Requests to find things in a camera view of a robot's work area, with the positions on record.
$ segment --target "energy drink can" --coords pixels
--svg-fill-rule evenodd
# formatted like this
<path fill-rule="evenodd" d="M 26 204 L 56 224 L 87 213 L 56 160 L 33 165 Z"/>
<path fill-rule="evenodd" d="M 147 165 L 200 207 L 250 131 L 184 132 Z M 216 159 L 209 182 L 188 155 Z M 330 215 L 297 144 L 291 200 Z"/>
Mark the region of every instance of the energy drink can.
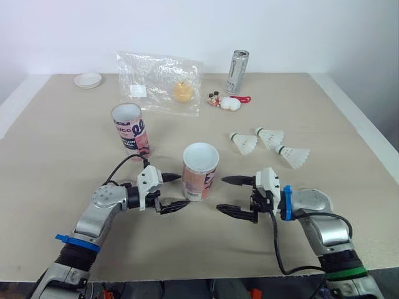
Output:
<path fill-rule="evenodd" d="M 141 154 L 148 158 L 150 147 L 142 118 L 142 109 L 133 103 L 120 104 L 112 110 L 111 116 L 125 146 L 126 154 Z M 132 160 L 141 161 L 142 159 L 133 157 Z"/>
<path fill-rule="evenodd" d="M 198 142 L 187 146 L 183 152 L 183 194 L 191 201 L 209 197 L 219 153 L 213 146 Z"/>
<path fill-rule="evenodd" d="M 249 52 L 245 50 L 235 50 L 231 59 L 229 77 L 226 83 L 226 92 L 235 95 L 239 92 L 241 83 L 244 79 L 247 67 Z"/>

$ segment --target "white toy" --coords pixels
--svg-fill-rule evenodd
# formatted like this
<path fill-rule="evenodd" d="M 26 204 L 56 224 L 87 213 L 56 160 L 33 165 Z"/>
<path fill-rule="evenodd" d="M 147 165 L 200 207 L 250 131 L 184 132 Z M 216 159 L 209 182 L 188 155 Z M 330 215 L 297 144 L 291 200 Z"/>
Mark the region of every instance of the white toy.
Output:
<path fill-rule="evenodd" d="M 238 147 L 239 152 L 246 156 L 251 153 L 257 143 L 257 137 L 253 135 L 241 135 L 237 133 L 230 134 L 230 140 Z"/>
<path fill-rule="evenodd" d="M 236 98 L 223 97 L 220 99 L 220 108 L 224 110 L 236 111 L 241 106 L 241 103 Z"/>
<path fill-rule="evenodd" d="M 274 150 L 283 156 L 294 169 L 300 168 L 310 153 L 307 148 L 286 148 L 284 145 L 277 145 Z"/>
<path fill-rule="evenodd" d="M 282 143 L 284 139 L 283 131 L 272 131 L 264 128 L 257 128 L 256 134 L 262 139 L 267 149 L 273 150 L 277 145 Z"/>

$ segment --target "beige table surface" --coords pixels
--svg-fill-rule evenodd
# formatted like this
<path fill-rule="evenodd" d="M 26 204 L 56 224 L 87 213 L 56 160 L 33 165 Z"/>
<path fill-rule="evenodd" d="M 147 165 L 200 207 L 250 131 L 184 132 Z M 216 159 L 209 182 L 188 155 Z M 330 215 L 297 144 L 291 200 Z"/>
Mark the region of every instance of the beige table surface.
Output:
<path fill-rule="evenodd" d="M 79 90 L 73 75 L 55 75 L 0 140 L 0 280 L 36 280 L 56 259 L 69 234 L 111 170 L 123 158 L 110 117 L 119 103 L 118 78 Z M 225 75 L 206 75 L 203 94 L 223 90 Z M 238 112 L 201 104 L 199 118 L 145 112 L 152 165 L 181 172 L 182 152 L 196 141 L 214 145 L 220 162 L 211 197 L 174 214 L 153 209 L 117 216 L 92 269 L 92 280 L 159 280 L 280 275 L 271 221 L 230 218 L 221 203 L 249 205 L 250 187 L 231 186 L 227 175 L 253 175 L 272 166 L 282 185 L 327 193 L 334 211 L 353 224 L 353 242 L 368 268 L 399 266 L 399 188 L 349 121 L 307 74 L 247 74 Z M 259 143 L 241 156 L 228 133 L 253 134 L 263 126 L 284 130 L 285 144 L 310 148 L 298 170 Z M 127 164 L 116 180 L 134 179 Z M 161 189 L 182 198 L 180 182 Z M 279 221 L 286 268 L 318 265 L 298 222 Z"/>

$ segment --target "pink and white cup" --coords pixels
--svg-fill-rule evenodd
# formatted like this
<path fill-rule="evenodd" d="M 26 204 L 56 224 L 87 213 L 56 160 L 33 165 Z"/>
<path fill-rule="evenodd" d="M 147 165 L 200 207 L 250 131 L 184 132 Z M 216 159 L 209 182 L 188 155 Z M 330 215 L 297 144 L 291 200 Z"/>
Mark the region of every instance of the pink and white cup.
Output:
<path fill-rule="evenodd" d="M 183 152 L 183 194 L 191 201 L 202 201 L 209 198 L 219 153 L 213 146 L 204 143 L 193 143 Z"/>
<path fill-rule="evenodd" d="M 125 146 L 126 154 L 141 154 L 148 158 L 150 147 L 141 108 L 133 103 L 120 104 L 112 109 L 111 116 Z"/>

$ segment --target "small white bowl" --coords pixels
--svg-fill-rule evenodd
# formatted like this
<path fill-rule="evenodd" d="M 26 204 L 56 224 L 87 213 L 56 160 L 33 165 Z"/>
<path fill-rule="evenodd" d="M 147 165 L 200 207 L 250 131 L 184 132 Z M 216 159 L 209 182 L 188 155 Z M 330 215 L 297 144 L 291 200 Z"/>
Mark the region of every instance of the small white bowl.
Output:
<path fill-rule="evenodd" d="M 102 77 L 98 73 L 84 73 L 74 78 L 76 86 L 83 89 L 90 89 L 101 84 Z"/>

